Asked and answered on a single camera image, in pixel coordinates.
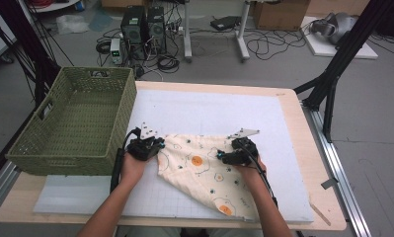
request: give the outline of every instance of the gray floor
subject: gray floor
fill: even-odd
[[[53,21],[58,14],[77,13],[66,9],[46,17]],[[93,10],[81,15],[87,22],[95,16]],[[118,26],[119,21],[112,21],[102,32],[55,36],[55,39],[75,66],[96,66],[96,39]],[[330,57],[312,55],[305,45],[291,47],[267,61],[251,53],[251,59],[241,63],[236,42],[230,35],[195,35],[192,39],[193,62],[188,64],[183,60],[181,49],[180,70],[162,74],[163,81],[295,88],[320,75],[331,61]],[[394,44],[379,43],[394,51]],[[355,59],[343,74],[336,95],[332,135],[371,234],[394,236],[394,54],[370,41],[368,44],[378,59]],[[68,66],[68,61],[54,48],[58,64]],[[151,72],[142,80],[161,81],[162,78]],[[0,63],[0,151],[33,107],[20,66]],[[0,236],[73,236],[79,228],[79,225],[0,223]],[[343,232],[303,233],[306,236],[354,236],[349,227]]]

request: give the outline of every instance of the green plastic basket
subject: green plastic basket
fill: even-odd
[[[110,175],[135,96],[129,68],[63,67],[6,158],[33,175]]]

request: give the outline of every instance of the wooden table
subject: wooden table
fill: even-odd
[[[290,89],[200,85],[181,83],[136,82],[139,90],[191,91],[257,95],[279,99],[297,162],[309,195],[314,222],[290,224],[296,230],[344,230],[347,227],[334,188],[324,190],[329,179],[298,98]],[[34,206],[46,177],[21,173],[0,207],[1,222],[20,223],[86,223],[90,215],[34,213]],[[122,217],[119,225],[179,226],[204,228],[261,228],[259,223],[241,220],[204,220],[159,217]]]

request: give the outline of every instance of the white mat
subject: white mat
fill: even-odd
[[[313,221],[279,100],[274,97],[139,90],[128,131],[142,122],[170,133],[231,134],[259,129],[250,138],[268,166],[268,177],[284,219]],[[35,212],[93,213],[109,194],[109,177],[49,176]],[[202,206],[157,177],[155,161],[146,167],[123,215],[226,218]]]
[[[315,20],[317,20],[317,18],[304,17],[301,27],[304,27]],[[336,54],[335,46],[329,43],[326,38],[322,37],[320,33],[310,33],[308,29],[302,32],[304,33],[307,43],[315,56],[334,56]],[[355,58],[363,59],[377,59],[377,57],[378,55],[366,43],[363,44],[362,48],[355,56]]]

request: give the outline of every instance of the white cloth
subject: white cloth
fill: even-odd
[[[226,136],[168,135],[166,147],[158,154],[159,176],[220,212],[258,220],[252,195],[240,173],[216,157],[217,151],[231,152]]]

